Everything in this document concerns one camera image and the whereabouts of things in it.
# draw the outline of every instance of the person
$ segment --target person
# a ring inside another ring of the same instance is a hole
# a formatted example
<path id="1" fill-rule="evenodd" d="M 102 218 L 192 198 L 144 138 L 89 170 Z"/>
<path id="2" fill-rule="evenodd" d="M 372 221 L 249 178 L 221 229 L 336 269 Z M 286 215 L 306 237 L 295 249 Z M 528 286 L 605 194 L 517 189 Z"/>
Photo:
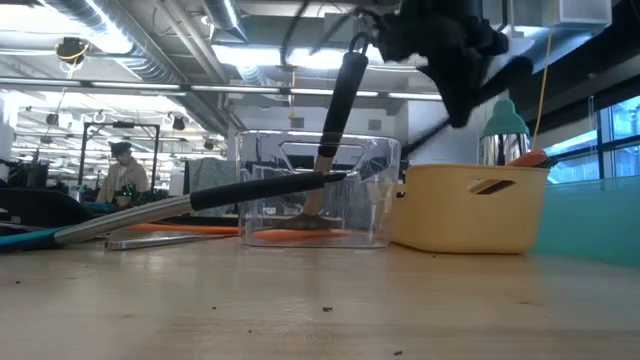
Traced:
<path id="1" fill-rule="evenodd" d="M 118 162 L 109 167 L 96 203 L 115 202 L 119 208 L 124 208 L 131 202 L 131 197 L 115 196 L 115 193 L 122 190 L 123 186 L 131 184 L 135 185 L 139 192 L 147 191 L 147 173 L 142 165 L 138 164 L 136 159 L 131 156 L 130 143 L 123 141 L 111 144 L 111 155 Z"/>

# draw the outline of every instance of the yellow basket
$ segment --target yellow basket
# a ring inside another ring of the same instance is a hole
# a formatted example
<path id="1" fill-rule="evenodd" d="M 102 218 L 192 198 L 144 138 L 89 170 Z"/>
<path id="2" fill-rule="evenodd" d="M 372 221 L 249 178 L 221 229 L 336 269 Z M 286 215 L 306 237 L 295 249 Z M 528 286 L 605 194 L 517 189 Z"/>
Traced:
<path id="1" fill-rule="evenodd" d="M 393 203 L 393 241 L 424 251 L 521 254 L 535 244 L 547 169 L 409 168 Z"/>

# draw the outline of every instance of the black handle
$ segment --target black handle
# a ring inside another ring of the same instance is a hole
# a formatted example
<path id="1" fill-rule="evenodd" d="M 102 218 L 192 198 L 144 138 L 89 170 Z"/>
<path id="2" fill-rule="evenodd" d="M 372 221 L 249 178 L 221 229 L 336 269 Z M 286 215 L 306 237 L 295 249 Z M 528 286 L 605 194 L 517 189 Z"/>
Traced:
<path id="1" fill-rule="evenodd" d="M 191 193 L 191 207 L 194 211 L 198 211 L 243 201 L 321 189 L 325 182 L 342 180 L 343 175 L 325 176 L 322 172 L 316 171 L 200 190 Z"/>
<path id="2" fill-rule="evenodd" d="M 348 52 L 342 57 L 342 66 L 322 129 L 318 155 L 325 158 L 333 158 L 336 155 L 367 65 L 369 58 L 358 52 Z"/>
<path id="3" fill-rule="evenodd" d="M 480 88 L 478 95 L 472 103 L 473 108 L 484 104 L 495 96 L 500 95 L 500 93 L 507 90 L 509 86 L 528 78 L 532 73 L 533 64 L 531 63 L 531 60 L 522 56 L 513 58 L 507 65 L 505 65 L 505 67 L 500 69 L 494 77 Z M 416 141 L 403 146 L 402 158 L 406 158 L 409 154 L 422 147 L 427 141 L 447 128 L 450 121 L 450 118 L 443 120 L 435 127 L 421 134 Z"/>

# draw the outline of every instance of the desk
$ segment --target desk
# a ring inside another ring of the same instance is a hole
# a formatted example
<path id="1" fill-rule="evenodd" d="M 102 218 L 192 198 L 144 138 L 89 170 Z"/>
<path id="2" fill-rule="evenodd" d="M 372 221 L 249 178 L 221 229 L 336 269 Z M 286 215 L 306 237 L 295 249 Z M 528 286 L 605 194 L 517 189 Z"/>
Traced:
<path id="1" fill-rule="evenodd" d="M 0 353 L 631 359 L 640 356 L 640 272 L 398 246 L 256 249 L 224 239 L 105 252 L 90 243 L 0 256 Z"/>

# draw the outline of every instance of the wooden table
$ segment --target wooden table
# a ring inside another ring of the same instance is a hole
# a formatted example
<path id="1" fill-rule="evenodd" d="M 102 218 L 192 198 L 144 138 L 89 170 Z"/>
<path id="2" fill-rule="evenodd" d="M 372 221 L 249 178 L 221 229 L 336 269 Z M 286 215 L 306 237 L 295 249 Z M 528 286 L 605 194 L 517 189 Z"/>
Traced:
<path id="1" fill-rule="evenodd" d="M 0 256 L 3 360 L 638 359 L 639 330 L 639 271 L 563 258 L 238 239 Z"/>

